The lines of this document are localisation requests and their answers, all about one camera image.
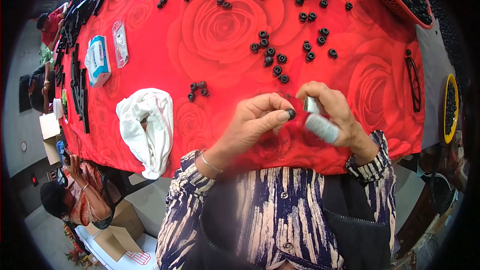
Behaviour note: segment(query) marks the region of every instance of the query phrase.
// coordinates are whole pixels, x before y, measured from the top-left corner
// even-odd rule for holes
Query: white cloth
[[[144,88],[117,104],[120,135],[145,166],[141,174],[157,179],[167,167],[173,144],[173,100],[157,88]],[[146,119],[144,131],[140,121]]]

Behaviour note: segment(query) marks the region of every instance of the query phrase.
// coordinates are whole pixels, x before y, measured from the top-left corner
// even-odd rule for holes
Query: eyeglasses
[[[405,64],[406,64],[406,69],[408,71],[408,78],[410,81],[413,111],[415,113],[418,113],[420,112],[420,107],[422,106],[422,90],[420,89],[419,74],[417,72],[417,66],[415,65],[415,62],[410,56],[405,57]]]

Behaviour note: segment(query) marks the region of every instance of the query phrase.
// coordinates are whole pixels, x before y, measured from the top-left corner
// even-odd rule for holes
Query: blue and white tissue package
[[[94,36],[88,42],[85,66],[88,69],[90,87],[101,87],[110,78],[112,69],[110,67],[106,37]]]

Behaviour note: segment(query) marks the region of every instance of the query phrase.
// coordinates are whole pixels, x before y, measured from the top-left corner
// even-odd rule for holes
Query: silver bracelet
[[[215,167],[214,165],[210,164],[209,162],[207,162],[207,161],[205,160],[205,158],[204,158],[204,152],[203,152],[203,151],[200,152],[200,156],[201,156],[201,160],[203,161],[203,163],[204,163],[205,165],[210,166],[210,168],[212,168],[213,170],[217,171],[218,173],[222,173],[222,172],[223,172],[223,169],[219,169],[219,168]]]

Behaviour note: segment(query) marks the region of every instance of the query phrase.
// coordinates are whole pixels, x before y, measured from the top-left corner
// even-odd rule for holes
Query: yellow tray
[[[452,124],[452,130],[449,135],[446,134],[445,130],[445,118],[447,117],[447,90],[448,90],[448,82],[451,81],[453,83],[453,88],[455,89],[455,105],[456,105],[456,111],[455,111],[455,117],[453,119],[453,124]],[[443,99],[443,137],[445,139],[445,143],[448,144],[452,141],[453,136],[455,135],[455,129],[457,129],[457,122],[459,120],[459,89],[457,88],[457,81],[455,80],[455,77],[453,74],[448,75],[447,78],[447,83],[445,85],[445,95]]]

